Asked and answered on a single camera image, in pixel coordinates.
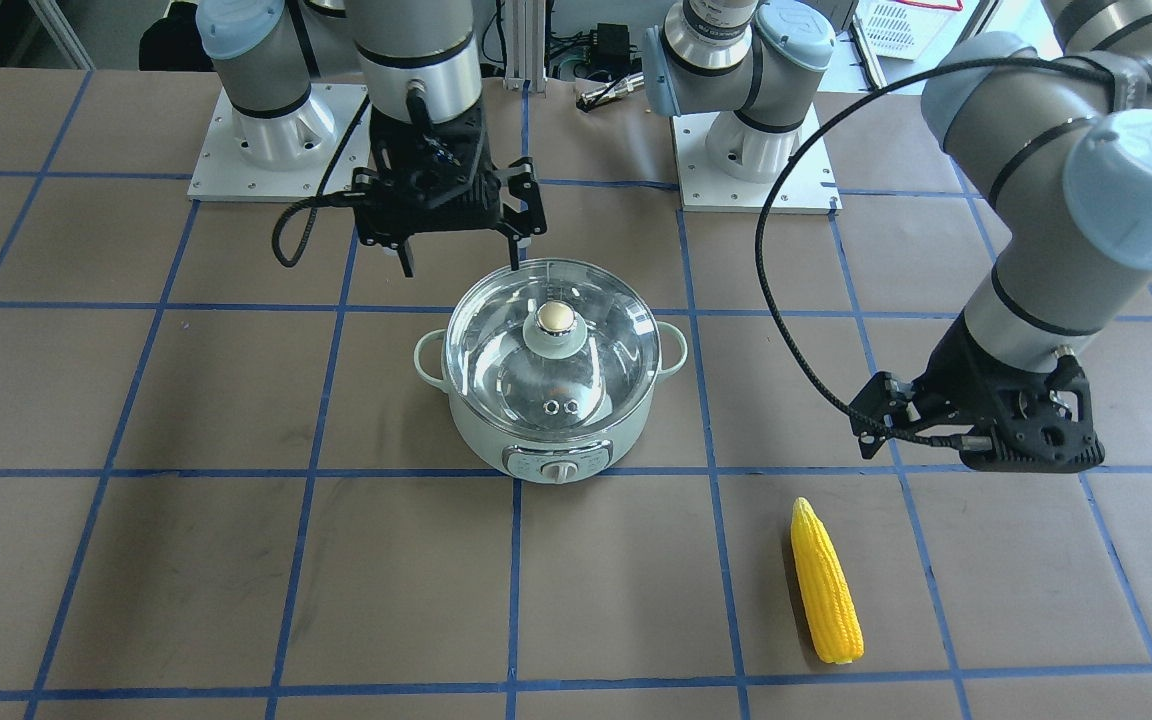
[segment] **pot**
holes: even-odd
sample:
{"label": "pot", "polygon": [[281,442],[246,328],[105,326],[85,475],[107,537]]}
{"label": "pot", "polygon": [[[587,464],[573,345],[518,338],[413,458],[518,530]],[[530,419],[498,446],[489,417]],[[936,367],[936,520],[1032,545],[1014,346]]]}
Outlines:
{"label": "pot", "polygon": [[[660,332],[675,338],[664,367]],[[420,350],[442,342],[442,377]],[[679,328],[607,270],[577,260],[526,260],[470,288],[447,329],[420,338],[420,379],[447,393],[456,429],[502,473],[570,483],[621,460],[643,433],[655,382],[687,362]]]}

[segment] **cooking pot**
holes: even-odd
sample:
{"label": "cooking pot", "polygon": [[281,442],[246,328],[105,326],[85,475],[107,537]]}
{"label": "cooking pot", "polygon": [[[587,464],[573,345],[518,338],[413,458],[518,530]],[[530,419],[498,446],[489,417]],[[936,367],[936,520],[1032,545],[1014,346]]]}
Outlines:
{"label": "cooking pot", "polygon": [[[664,367],[660,334],[682,356]],[[442,377],[420,350],[444,341]],[[452,418],[477,456],[535,483],[570,483],[621,460],[649,418],[658,379],[687,362],[679,328],[607,270],[526,260],[486,275],[447,329],[420,338],[416,372],[450,397]]]}

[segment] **light blue joint cap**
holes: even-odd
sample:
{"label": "light blue joint cap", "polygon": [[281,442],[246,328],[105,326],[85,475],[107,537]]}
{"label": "light blue joint cap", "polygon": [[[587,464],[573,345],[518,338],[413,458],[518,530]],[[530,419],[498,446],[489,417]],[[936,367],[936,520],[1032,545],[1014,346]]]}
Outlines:
{"label": "light blue joint cap", "polygon": [[643,83],[647,92],[647,104],[653,113],[665,118],[677,118],[679,97],[673,91],[669,59],[660,46],[660,28],[651,26],[643,33]]}
{"label": "light blue joint cap", "polygon": [[813,73],[826,73],[838,38],[829,21],[797,0],[771,0],[759,5],[755,26],[767,46],[791,63]]}
{"label": "light blue joint cap", "polygon": [[[1032,50],[1028,41],[1021,40],[1010,32],[983,32],[964,41],[941,60],[941,65],[963,63],[967,60],[986,58],[1010,58],[1023,50]],[[993,68],[958,70],[927,81],[923,88],[923,119],[927,120],[935,141],[945,150],[945,136],[950,132],[958,111],[967,105],[976,88],[993,73]]]}
{"label": "light blue joint cap", "polygon": [[1152,270],[1152,109],[1097,122],[1064,160],[1064,204],[1097,250]]}
{"label": "light blue joint cap", "polygon": [[212,60],[233,60],[260,45],[283,16],[283,0],[202,0],[195,22]]}

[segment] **table surface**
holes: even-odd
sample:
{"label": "table surface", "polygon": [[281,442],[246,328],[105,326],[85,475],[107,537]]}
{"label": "table surface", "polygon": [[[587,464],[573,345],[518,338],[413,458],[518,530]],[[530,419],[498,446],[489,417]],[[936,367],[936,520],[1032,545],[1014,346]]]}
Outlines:
{"label": "table surface", "polygon": [[[681,213],[666,120],[490,83],[497,160],[544,177],[532,258],[612,270],[694,353],[617,468],[531,486],[410,366],[505,243],[419,237],[403,279],[326,210],[280,268],[278,206],[185,198],[218,91],[0,69],[0,717],[1152,717],[1152,287],[1085,356],[1106,467],[865,462],[763,309],[753,218]],[[844,209],[774,218],[768,268],[849,396],[918,374],[1009,237],[914,97],[829,152]],[[850,666],[810,650],[795,497]]]}

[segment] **pot handle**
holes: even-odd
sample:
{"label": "pot handle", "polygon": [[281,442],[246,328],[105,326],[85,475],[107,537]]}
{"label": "pot handle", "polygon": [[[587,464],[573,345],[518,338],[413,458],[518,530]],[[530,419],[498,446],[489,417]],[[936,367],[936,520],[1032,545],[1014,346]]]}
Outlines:
{"label": "pot handle", "polygon": [[687,336],[685,334],[682,334],[682,331],[680,331],[676,327],[673,327],[673,325],[668,323],[657,323],[657,327],[672,334],[673,340],[679,341],[679,348],[680,350],[682,350],[682,357],[680,357],[677,363],[673,364],[669,367],[665,367],[664,370],[660,370],[660,372],[657,373],[657,378],[664,379],[668,378],[672,374],[677,373],[677,371],[681,370],[682,366],[687,364]]}
{"label": "pot handle", "polygon": [[426,373],[425,372],[425,367],[422,367],[422,365],[420,365],[420,350],[425,350],[425,346],[429,344],[429,343],[431,343],[431,342],[434,342],[435,340],[439,340],[439,341],[444,340],[445,334],[447,334],[447,331],[445,331],[445,329],[438,329],[438,331],[425,333],[424,338],[420,338],[420,340],[417,340],[416,341],[416,348],[415,348],[415,350],[412,350],[412,365],[416,366],[416,374],[420,376],[420,379],[423,381],[429,382],[429,384],[431,384],[431,386],[434,386],[438,389],[442,391],[444,395],[450,395],[452,394],[450,382],[447,382],[447,379],[434,378],[434,376],[432,376],[430,373]]}

